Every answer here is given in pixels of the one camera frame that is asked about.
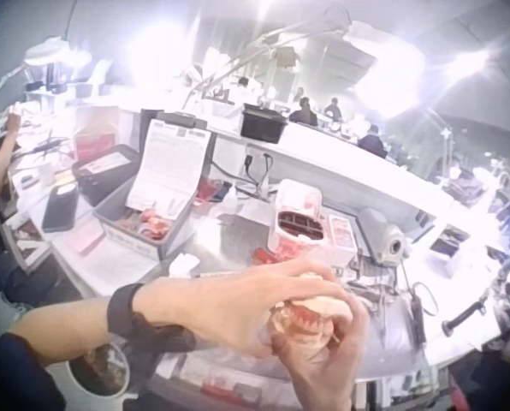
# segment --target black box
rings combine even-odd
[[[278,143],[288,120],[274,110],[245,104],[240,135],[248,139]]]
[[[89,164],[111,156],[120,154],[126,158],[127,163],[117,165],[108,170],[103,169],[100,172],[89,170]],[[90,206],[96,206],[103,201],[109,194],[119,188],[131,177],[135,176],[141,164],[141,156],[133,148],[124,144],[118,144],[99,153],[97,156],[80,160],[73,164],[72,171],[74,178],[78,182],[80,193],[86,198]]]

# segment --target sleeve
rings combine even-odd
[[[359,148],[365,148],[365,144],[367,142],[367,136],[365,136],[363,139],[361,139],[360,141],[358,141],[358,147]]]
[[[12,409],[59,411],[66,407],[28,342],[9,333],[0,337],[0,404],[3,402],[13,404]]]

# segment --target hand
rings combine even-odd
[[[329,281],[299,278],[307,272]],[[207,341],[257,357],[272,354],[271,346],[260,341],[258,332],[276,303],[318,295],[348,298],[328,266],[306,259],[199,280],[160,278],[137,295],[133,309],[150,323],[183,325]],[[136,307],[136,300],[142,307]]]
[[[309,362],[298,346],[281,333],[272,336],[275,354],[289,371],[295,393],[305,411],[346,411],[359,363],[364,354],[369,315],[354,295],[348,295],[353,320],[333,317],[335,336],[328,345],[329,355],[319,363]]]
[[[17,136],[21,128],[21,104],[15,103],[8,108],[8,135]]]

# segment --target black smartphone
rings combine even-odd
[[[51,190],[42,221],[42,230],[45,233],[68,231],[74,227],[78,196],[78,184],[75,182]]]

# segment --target black watch strap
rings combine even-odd
[[[129,340],[134,336],[133,298],[143,284],[129,284],[110,297],[107,309],[109,332]]]
[[[108,330],[133,347],[151,352],[187,352],[196,347],[194,334],[180,325],[155,328],[140,313],[133,312],[133,298],[144,284],[130,284],[110,297]]]

